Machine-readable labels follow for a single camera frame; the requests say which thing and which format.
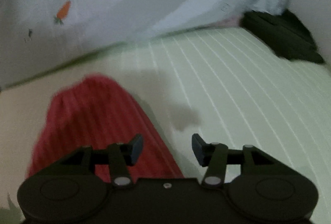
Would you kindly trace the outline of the red striped knit garment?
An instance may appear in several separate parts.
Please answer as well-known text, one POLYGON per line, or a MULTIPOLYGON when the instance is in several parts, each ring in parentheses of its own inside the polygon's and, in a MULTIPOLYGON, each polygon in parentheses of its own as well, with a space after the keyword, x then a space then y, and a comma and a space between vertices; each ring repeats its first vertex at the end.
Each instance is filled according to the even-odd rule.
POLYGON ((136 134, 143 151, 129 168, 134 180, 182 178, 183 174, 157 129, 136 100, 116 81, 91 75, 57 92, 32 150, 26 177, 31 177, 81 146, 95 150, 128 142, 136 134))

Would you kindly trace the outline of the black folded garment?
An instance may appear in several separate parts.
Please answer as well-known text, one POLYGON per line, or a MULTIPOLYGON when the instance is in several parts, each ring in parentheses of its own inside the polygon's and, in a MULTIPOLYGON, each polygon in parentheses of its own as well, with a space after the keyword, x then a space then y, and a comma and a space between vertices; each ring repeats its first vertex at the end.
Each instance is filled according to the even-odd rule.
POLYGON ((280 58, 325 64, 310 31, 289 10, 280 15, 246 12, 240 26, 250 31, 280 58))

